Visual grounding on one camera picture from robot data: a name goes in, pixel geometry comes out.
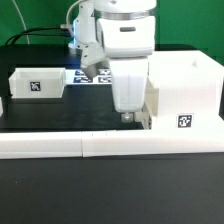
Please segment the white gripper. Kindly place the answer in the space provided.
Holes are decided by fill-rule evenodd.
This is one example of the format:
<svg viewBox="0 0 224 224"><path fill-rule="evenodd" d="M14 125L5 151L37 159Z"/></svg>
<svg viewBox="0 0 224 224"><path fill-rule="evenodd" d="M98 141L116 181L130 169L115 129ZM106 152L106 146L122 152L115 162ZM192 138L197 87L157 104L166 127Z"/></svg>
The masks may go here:
<svg viewBox="0 0 224 224"><path fill-rule="evenodd" d="M115 109L122 122L133 122L142 109L148 74L148 58L112 59L109 61Z"/></svg>

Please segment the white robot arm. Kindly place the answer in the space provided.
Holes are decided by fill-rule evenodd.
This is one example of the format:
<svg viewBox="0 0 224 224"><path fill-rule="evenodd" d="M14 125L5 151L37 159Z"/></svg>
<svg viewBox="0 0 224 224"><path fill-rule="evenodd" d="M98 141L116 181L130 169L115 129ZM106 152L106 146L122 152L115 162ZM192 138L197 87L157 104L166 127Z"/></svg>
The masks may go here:
<svg viewBox="0 0 224 224"><path fill-rule="evenodd" d="M78 16L66 20L81 53L80 67L93 79L100 67L110 70L115 110L131 122L143 109L149 57L155 49L156 0L77 0Z"/></svg>

